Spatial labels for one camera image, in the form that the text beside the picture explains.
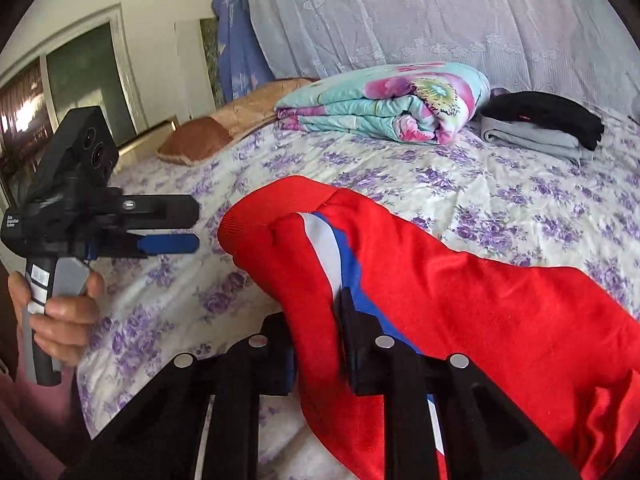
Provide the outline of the left hand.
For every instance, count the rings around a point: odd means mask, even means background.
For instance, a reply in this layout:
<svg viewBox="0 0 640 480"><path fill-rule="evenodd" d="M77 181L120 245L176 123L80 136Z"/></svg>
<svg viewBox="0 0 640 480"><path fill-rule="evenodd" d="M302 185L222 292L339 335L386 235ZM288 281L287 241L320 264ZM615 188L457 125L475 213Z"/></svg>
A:
<svg viewBox="0 0 640 480"><path fill-rule="evenodd" d="M75 367L88 348L93 326L99 321L96 300L104 293L104 278L92 271L86 293L76 297L54 297L46 303L46 313L32 317L35 342L52 359Z"/></svg>

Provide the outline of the pink sleeve forearm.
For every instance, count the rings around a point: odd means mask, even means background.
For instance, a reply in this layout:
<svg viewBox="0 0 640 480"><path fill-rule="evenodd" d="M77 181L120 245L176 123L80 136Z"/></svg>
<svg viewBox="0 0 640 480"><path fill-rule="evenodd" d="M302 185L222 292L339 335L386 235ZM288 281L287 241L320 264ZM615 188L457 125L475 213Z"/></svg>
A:
<svg viewBox="0 0 640 480"><path fill-rule="evenodd" d="M64 366L58 385L40 386L27 379L21 356L15 376L1 377L1 477L61 478L89 443L76 368Z"/></svg>

